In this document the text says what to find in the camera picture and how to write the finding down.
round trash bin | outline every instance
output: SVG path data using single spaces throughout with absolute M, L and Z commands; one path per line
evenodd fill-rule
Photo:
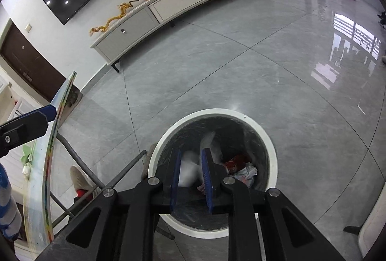
M 150 161 L 148 177 L 170 157 L 172 148 L 199 154 L 200 141 L 208 132 L 227 162 L 237 154 L 248 155 L 257 168 L 251 188 L 266 191 L 276 186 L 277 158 L 275 148 L 264 129 L 248 116 L 227 109 L 208 109 L 192 113 L 176 122 L 158 142 Z M 171 215 L 161 214 L 173 229 L 196 238 L 213 239 L 228 235 L 227 214 L 211 215 L 205 196 L 194 188 L 178 188 L 178 200 Z

golden figurine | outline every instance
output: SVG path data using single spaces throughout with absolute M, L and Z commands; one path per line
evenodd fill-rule
M 93 35 L 94 32 L 99 32 L 99 31 L 105 32 L 105 31 L 107 30 L 107 28 L 109 27 L 109 24 L 110 24 L 112 21 L 114 21 L 114 20 L 116 20 L 116 19 L 121 19 L 122 17 L 124 17 L 124 16 L 126 15 L 126 13 L 127 13 L 127 10 L 128 10 L 130 7 L 133 7 L 133 4 L 132 4 L 132 3 L 133 3 L 133 2 L 138 2 L 138 1 L 140 1 L 140 0 L 134 0 L 134 1 L 130 1 L 130 2 L 128 2 L 128 3 L 122 3 L 122 4 L 118 5 L 118 8 L 120 9 L 121 14 L 118 15 L 118 16 L 116 16 L 116 17 L 110 18 L 110 19 L 107 21 L 107 23 L 106 23 L 105 26 L 100 26 L 100 27 L 98 27 L 98 28 L 91 28 L 91 30 L 90 30 L 90 35 Z

light switch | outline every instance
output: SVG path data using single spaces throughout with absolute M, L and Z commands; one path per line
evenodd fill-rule
M 31 31 L 31 28 L 32 28 L 32 26 L 28 23 L 28 24 L 26 25 L 26 31 L 27 31 L 27 32 L 30 32 L 30 31 Z

metal bolt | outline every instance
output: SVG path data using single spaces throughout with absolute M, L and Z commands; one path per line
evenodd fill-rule
M 103 192 L 103 196 L 106 197 L 106 198 L 109 198 L 109 197 L 112 197 L 113 194 L 114 194 L 114 189 L 112 188 L 107 188 L 105 189 Z
M 159 184 L 159 178 L 157 178 L 157 177 L 150 177 L 150 178 L 147 180 L 147 183 L 148 183 L 149 185 L 152 185 L 152 186 L 158 185 L 158 184 Z
M 278 197 L 280 195 L 280 190 L 277 188 L 270 188 L 268 193 L 271 197 Z
M 225 177 L 223 181 L 224 181 L 224 184 L 226 185 L 233 185 L 236 180 L 233 177 L 228 176 L 228 177 Z

green leaf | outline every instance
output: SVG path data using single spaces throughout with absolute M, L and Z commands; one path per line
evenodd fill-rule
M 23 144 L 23 154 L 25 156 L 30 155 L 32 153 L 32 148 L 28 145 Z
M 22 156 L 21 161 L 23 165 L 26 165 L 29 162 L 28 155 Z

